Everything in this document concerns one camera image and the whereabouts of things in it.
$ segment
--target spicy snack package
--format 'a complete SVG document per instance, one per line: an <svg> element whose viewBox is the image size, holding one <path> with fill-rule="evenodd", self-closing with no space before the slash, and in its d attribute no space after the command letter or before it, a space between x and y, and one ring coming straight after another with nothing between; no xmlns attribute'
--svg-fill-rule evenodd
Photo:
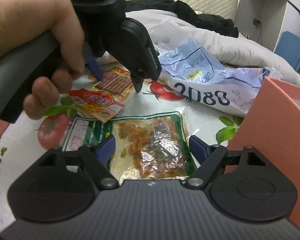
<svg viewBox="0 0 300 240"><path fill-rule="evenodd" d="M102 122L114 117L135 94L130 72L117 67L106 71L99 82L92 75L84 75L76 85L79 89L68 94L75 101L78 113Z"/></svg>
<svg viewBox="0 0 300 240"><path fill-rule="evenodd" d="M116 139L116 151L108 167L120 183L124 179L182 179L196 169L179 112L119 117L104 124L75 118L63 150L97 144L110 134Z"/></svg>

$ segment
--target tomato print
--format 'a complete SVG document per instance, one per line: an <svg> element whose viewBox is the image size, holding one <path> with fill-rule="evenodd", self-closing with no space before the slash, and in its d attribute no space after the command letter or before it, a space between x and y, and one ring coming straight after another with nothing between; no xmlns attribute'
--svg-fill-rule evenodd
<svg viewBox="0 0 300 240"><path fill-rule="evenodd" d="M157 99L164 99L167 101L180 101L186 96L178 93L177 91L171 89L167 85L160 84L157 81L154 81L150 85L151 93L143 93L147 95L155 95Z"/></svg>
<svg viewBox="0 0 300 240"><path fill-rule="evenodd" d="M38 141L40 145L46 150L58 147L69 123L70 118L66 113L47 117L38 130Z"/></svg>

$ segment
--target blue panel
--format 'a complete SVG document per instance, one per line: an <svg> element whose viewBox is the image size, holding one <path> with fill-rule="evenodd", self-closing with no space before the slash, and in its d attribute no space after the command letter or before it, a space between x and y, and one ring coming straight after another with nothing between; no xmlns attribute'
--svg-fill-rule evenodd
<svg viewBox="0 0 300 240"><path fill-rule="evenodd" d="M192 135L189 138L189 149L199 164L202 164L210 155L210 146L197 136Z"/></svg>
<svg viewBox="0 0 300 240"><path fill-rule="evenodd" d="M112 135L96 146L95 155L103 166L108 163L111 156L114 154L115 146L115 137Z"/></svg>
<svg viewBox="0 0 300 240"><path fill-rule="evenodd" d="M95 76L97 80L100 81L103 79L103 71L100 68L96 58L93 58L90 61L89 65L87 65L87 67L90 69L90 71L92 72L92 74Z"/></svg>
<svg viewBox="0 0 300 240"><path fill-rule="evenodd" d="M274 53L283 57L296 69L300 61L300 37L291 32L284 32Z"/></svg>

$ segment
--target plastic bag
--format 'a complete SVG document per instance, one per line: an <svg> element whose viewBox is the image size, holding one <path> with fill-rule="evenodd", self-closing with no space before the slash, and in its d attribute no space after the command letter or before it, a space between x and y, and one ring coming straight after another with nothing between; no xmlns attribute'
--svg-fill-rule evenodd
<svg viewBox="0 0 300 240"><path fill-rule="evenodd" d="M74 82L68 93L75 101L78 114L107 122L135 94L130 72L113 68L104 73L101 81L89 73Z"/></svg>
<svg viewBox="0 0 300 240"><path fill-rule="evenodd" d="M195 171L186 143L184 117L179 112L98 120L75 118L63 144L64 151L98 144L110 134L116 151L108 163L120 183L124 179L183 179Z"/></svg>
<svg viewBox="0 0 300 240"><path fill-rule="evenodd" d="M223 66L171 20L158 25L151 38L160 52L160 78L169 87L229 114L246 115L264 78L281 77L275 69Z"/></svg>

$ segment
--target barcode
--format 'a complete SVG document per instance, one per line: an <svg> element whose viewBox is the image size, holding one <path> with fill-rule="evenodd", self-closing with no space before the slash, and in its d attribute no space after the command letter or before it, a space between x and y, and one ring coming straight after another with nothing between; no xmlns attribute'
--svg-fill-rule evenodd
<svg viewBox="0 0 300 240"><path fill-rule="evenodd" d="M161 123L159 125L153 125L154 137L156 139L170 138L170 130L166 123Z"/></svg>
<svg viewBox="0 0 300 240"><path fill-rule="evenodd" d="M78 97L72 97L72 99L78 104L78 105L85 105L87 102L83 101L81 98Z"/></svg>

